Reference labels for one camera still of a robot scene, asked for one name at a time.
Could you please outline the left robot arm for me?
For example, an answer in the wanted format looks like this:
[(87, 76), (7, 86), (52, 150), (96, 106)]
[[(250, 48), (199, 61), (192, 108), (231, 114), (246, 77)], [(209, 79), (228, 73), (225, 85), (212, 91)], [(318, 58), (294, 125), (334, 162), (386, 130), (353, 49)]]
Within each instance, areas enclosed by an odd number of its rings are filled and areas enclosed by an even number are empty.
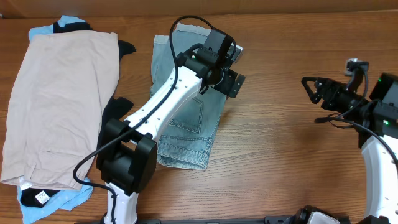
[(137, 198), (154, 175), (159, 138), (175, 115), (207, 87), (234, 98), (244, 76), (231, 69), (243, 53), (236, 43), (224, 47), (194, 44), (174, 54), (174, 68), (150, 100), (124, 121), (110, 119), (96, 168), (108, 188), (101, 223), (136, 223)]

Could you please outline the light blue denim shorts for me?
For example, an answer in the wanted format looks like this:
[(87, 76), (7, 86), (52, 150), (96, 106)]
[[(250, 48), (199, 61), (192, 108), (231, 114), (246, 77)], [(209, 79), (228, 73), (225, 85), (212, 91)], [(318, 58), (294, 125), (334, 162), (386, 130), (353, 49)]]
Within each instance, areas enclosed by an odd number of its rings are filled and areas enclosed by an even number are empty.
[[(156, 35), (151, 95), (164, 84), (173, 68), (169, 37)], [(225, 102), (224, 94), (210, 88), (183, 106), (159, 139), (157, 162), (179, 169), (206, 170)]]

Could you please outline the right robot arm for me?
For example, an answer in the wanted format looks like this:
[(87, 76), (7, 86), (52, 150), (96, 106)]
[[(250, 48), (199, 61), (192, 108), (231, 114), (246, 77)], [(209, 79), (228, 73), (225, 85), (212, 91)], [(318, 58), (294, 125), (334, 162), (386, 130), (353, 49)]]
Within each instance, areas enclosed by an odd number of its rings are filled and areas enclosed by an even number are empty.
[(312, 103), (339, 112), (358, 132), (366, 166), (363, 223), (397, 223), (397, 76), (383, 73), (369, 99), (329, 78), (303, 77)]

